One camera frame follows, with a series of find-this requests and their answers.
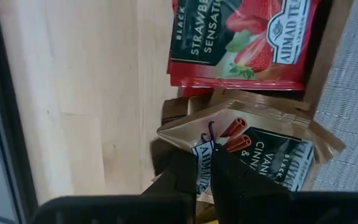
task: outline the woven mat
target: woven mat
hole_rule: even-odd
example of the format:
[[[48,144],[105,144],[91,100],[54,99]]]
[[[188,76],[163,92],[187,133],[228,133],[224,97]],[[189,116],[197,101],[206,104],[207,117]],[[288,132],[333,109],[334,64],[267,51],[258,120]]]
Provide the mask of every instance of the woven mat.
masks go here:
[[[354,0],[315,120],[347,148],[318,169],[313,189],[358,191],[358,0]]]

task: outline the tea packet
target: tea packet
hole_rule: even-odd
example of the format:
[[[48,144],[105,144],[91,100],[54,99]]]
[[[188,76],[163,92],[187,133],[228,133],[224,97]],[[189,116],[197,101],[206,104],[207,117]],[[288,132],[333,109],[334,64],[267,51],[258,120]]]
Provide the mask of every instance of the tea packet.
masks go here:
[[[301,190],[312,164],[325,163],[345,145],[291,101],[253,93],[214,93],[212,107],[157,130],[170,144],[198,156],[198,200],[213,203],[211,155],[221,144],[243,163],[289,190]]]

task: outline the wooden table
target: wooden table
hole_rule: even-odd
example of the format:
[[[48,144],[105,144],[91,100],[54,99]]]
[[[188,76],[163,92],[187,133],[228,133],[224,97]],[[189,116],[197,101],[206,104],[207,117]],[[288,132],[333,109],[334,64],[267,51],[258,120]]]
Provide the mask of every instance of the wooden table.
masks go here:
[[[170,0],[0,0],[39,203],[138,194],[163,100]]]

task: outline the cinnamon stick illustration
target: cinnamon stick illustration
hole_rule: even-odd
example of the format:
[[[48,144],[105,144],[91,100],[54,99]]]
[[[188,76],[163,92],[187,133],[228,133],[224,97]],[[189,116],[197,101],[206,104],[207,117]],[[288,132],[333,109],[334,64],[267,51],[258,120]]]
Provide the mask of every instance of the cinnamon stick illustration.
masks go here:
[[[236,137],[235,139],[230,140],[228,143],[226,143],[224,145],[224,148],[228,152],[236,152],[236,151],[245,149],[246,147],[250,146],[251,144],[252,144],[251,138],[246,134],[242,134],[242,135]]]
[[[247,129],[247,122],[244,118],[236,118],[227,129],[223,132],[221,137],[235,137]]]

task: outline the black object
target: black object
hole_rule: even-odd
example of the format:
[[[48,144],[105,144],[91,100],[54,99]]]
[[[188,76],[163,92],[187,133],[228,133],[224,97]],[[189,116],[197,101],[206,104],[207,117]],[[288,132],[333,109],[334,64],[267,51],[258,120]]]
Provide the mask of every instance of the black object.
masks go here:
[[[176,150],[143,195],[59,198],[41,207],[34,224],[193,223],[196,171],[196,157]],[[223,224],[358,223],[358,193],[289,192],[219,144],[211,159],[211,190]]]
[[[15,223],[29,223],[38,208],[16,96],[0,26],[0,158]],[[0,223],[8,223],[0,217]]]

